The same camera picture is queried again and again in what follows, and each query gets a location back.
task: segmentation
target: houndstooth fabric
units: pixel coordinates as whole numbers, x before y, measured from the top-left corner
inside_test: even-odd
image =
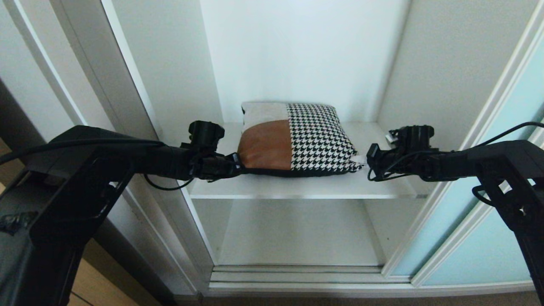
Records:
[[[357,151],[334,107],[289,103],[287,114],[293,153],[291,170],[346,173],[362,169],[362,164],[350,160]]]

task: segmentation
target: brown leather panel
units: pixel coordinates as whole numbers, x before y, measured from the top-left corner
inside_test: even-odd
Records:
[[[291,170],[289,120],[250,127],[242,134],[238,153],[246,168]]]

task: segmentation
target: shelf board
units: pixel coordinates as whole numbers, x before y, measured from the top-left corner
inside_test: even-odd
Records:
[[[219,254],[220,265],[384,263],[368,213],[357,200],[234,200]]]
[[[388,149],[385,133],[376,123],[343,123],[342,126],[359,154],[366,155],[372,143]],[[225,138],[217,152],[236,152],[242,124],[224,125]],[[370,182],[368,168],[357,173],[320,178],[278,178],[244,174],[213,183],[197,181],[189,189],[194,199],[397,199],[421,197],[405,178],[386,182]]]

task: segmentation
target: wooden floor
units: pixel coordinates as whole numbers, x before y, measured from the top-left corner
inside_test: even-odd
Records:
[[[440,298],[204,298],[202,306],[539,306],[535,292]]]

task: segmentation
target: cushion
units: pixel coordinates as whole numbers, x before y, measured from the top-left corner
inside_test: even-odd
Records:
[[[246,102],[238,153],[245,173],[283,177],[356,172],[363,164],[334,107],[310,103]]]

